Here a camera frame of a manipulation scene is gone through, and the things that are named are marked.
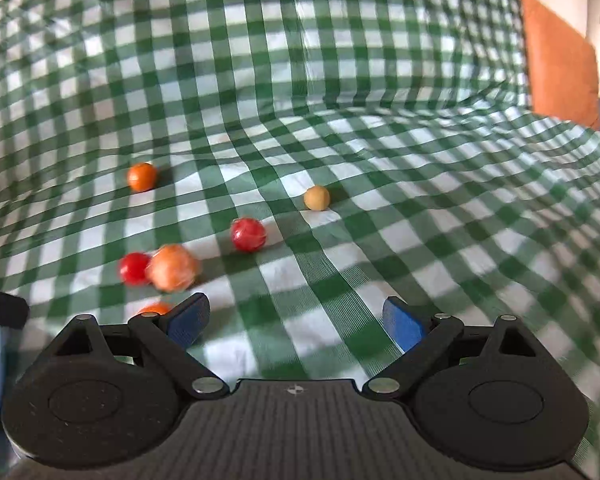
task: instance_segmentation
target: green and white gingham cloth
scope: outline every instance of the green and white gingham cloth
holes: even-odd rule
[[[519,0],[0,1],[0,289],[32,306],[10,376],[74,315],[156,300],[117,261],[182,242],[212,308],[191,352],[229,382],[361,384],[399,355],[393,294],[522,316],[592,401],[600,479],[600,133],[527,106]],[[140,161],[160,182],[131,194]]]

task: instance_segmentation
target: yellow ball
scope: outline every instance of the yellow ball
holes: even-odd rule
[[[313,211],[324,211],[331,203],[331,196],[327,188],[313,186],[304,193],[304,203]]]

